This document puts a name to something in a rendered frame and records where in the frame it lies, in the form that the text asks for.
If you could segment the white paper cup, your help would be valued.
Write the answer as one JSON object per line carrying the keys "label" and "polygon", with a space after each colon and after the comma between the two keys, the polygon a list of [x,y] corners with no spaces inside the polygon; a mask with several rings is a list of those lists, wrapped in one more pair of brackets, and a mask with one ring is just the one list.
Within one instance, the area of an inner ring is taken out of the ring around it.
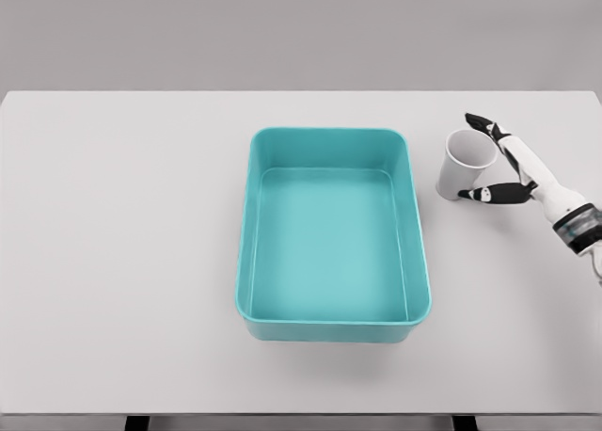
{"label": "white paper cup", "polygon": [[471,189],[498,157],[498,147],[493,140],[473,129],[450,133],[444,149],[436,191],[445,200],[458,200],[458,192]]}

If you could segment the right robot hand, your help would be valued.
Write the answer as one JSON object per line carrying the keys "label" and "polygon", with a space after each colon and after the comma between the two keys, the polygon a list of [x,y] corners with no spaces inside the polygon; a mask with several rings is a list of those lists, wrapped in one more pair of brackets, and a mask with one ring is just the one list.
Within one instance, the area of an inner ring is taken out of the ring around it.
{"label": "right robot hand", "polygon": [[465,119],[473,130],[495,143],[519,180],[460,190],[459,198],[487,204],[521,204],[532,199],[532,192],[537,187],[555,182],[543,161],[518,136],[506,132],[498,123],[485,117],[466,113]]}

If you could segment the teal plastic basket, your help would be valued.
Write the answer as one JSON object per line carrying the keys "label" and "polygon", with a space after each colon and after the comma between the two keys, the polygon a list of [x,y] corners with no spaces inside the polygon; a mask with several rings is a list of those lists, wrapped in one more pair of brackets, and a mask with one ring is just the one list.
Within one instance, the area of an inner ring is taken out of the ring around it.
{"label": "teal plastic basket", "polygon": [[405,138],[380,128],[256,133],[234,297],[261,341],[407,338],[432,295]]}

